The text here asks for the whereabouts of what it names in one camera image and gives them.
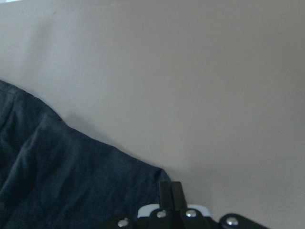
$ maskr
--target metal bolt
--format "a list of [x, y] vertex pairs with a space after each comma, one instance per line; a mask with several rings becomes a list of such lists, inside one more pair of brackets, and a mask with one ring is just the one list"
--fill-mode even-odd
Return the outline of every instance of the metal bolt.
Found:
[[197, 216], [196, 211], [193, 209], [187, 210], [185, 214], [187, 217], [196, 217]]
[[165, 210], [157, 212], [157, 217], [158, 218], [164, 218], [165, 216], [166, 216], [166, 211]]
[[122, 220], [120, 220], [120, 221], [118, 222], [118, 226], [119, 226], [120, 228], [126, 227], [127, 225], [128, 225], [128, 219], [127, 219], [127, 218], [122, 219]]
[[229, 217], [227, 218], [227, 224], [231, 225], [231, 226], [237, 226], [238, 225], [238, 220], [235, 217]]

